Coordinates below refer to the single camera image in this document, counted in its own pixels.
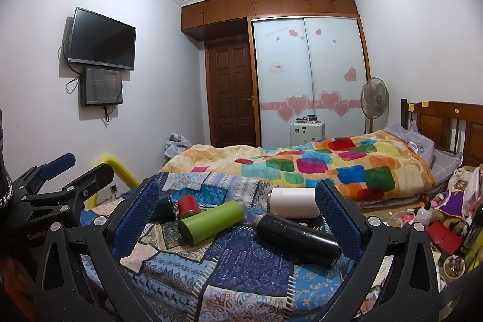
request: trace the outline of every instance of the colorful blanket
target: colorful blanket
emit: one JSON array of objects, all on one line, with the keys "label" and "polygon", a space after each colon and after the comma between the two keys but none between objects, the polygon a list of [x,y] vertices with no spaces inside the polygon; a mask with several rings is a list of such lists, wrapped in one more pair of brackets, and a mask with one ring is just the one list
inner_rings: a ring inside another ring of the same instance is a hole
[{"label": "colorful blanket", "polygon": [[[163,322],[312,320],[353,265],[341,256],[327,270],[257,239],[249,224],[265,211],[271,183],[217,173],[169,177],[167,181],[168,174],[161,172],[152,179],[174,201],[191,194],[205,210],[236,198],[247,204],[248,213],[241,226],[194,246],[183,242],[176,221],[146,226],[134,251],[121,264]],[[88,225],[98,215],[109,215],[118,203],[83,211],[81,223]],[[322,217],[318,225],[330,231]],[[83,256],[83,262],[88,277],[102,289],[90,257]]]},{"label": "colorful blanket", "polygon": [[162,171],[213,171],[282,187],[315,187],[330,179],[352,201],[405,198],[436,185],[428,163],[384,131],[273,150],[194,145]]}]

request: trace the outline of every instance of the wooden door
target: wooden door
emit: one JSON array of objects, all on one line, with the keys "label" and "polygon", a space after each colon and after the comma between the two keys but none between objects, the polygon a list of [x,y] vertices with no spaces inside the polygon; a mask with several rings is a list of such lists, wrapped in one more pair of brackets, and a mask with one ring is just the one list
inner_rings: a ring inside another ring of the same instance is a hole
[{"label": "wooden door", "polygon": [[252,67],[247,40],[207,46],[211,143],[217,148],[256,146]]},{"label": "wooden door", "polygon": [[253,0],[255,2],[255,15],[282,13],[281,0]]},{"label": "wooden door", "polygon": [[185,6],[181,9],[181,30],[203,25],[203,3]]},{"label": "wooden door", "polygon": [[281,0],[282,12],[284,13],[303,13],[309,11],[307,0]]},{"label": "wooden door", "polygon": [[212,24],[213,22],[229,20],[228,2],[226,0],[208,0],[203,3],[204,24]]},{"label": "wooden door", "polygon": [[255,15],[253,0],[227,0],[231,20]]},{"label": "wooden door", "polygon": [[332,0],[307,0],[312,13],[335,13]]},{"label": "wooden door", "polygon": [[357,14],[356,2],[354,0],[332,0],[336,13]]}]

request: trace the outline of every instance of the blue gripper pad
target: blue gripper pad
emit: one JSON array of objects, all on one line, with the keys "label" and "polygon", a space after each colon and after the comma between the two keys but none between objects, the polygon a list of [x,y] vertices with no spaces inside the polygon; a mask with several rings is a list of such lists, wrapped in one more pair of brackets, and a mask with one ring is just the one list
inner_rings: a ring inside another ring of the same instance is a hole
[{"label": "blue gripper pad", "polygon": [[[329,224],[344,255],[357,262],[364,252],[362,234],[331,188],[335,189],[335,186],[330,181],[320,181],[315,187],[315,203]],[[335,192],[344,198],[337,189]]]},{"label": "blue gripper pad", "polygon": [[63,156],[45,164],[40,171],[41,180],[54,179],[57,175],[67,171],[69,168],[75,165],[75,156],[72,153],[66,153]]},{"label": "blue gripper pad", "polygon": [[115,226],[110,245],[112,255],[115,258],[125,258],[129,256],[141,236],[141,233],[149,222],[159,200],[159,187],[153,180],[145,180],[133,193],[126,204],[126,211],[116,212],[112,224]]}]

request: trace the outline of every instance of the white bottle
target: white bottle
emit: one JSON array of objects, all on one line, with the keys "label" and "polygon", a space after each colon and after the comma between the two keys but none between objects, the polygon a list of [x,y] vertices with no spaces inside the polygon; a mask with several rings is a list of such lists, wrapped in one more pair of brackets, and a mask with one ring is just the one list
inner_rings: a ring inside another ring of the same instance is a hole
[{"label": "white bottle", "polygon": [[422,225],[424,225],[424,228],[427,228],[432,216],[433,209],[431,208],[431,203],[427,202],[424,208],[420,208],[418,210],[415,221],[420,222]]}]

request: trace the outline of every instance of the red wallet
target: red wallet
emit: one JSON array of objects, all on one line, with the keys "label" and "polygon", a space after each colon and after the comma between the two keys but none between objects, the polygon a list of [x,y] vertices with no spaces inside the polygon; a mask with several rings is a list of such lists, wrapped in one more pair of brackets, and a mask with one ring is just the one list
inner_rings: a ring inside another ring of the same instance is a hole
[{"label": "red wallet", "polygon": [[432,223],[426,230],[431,241],[441,250],[454,254],[463,239],[459,238],[439,221]]}]

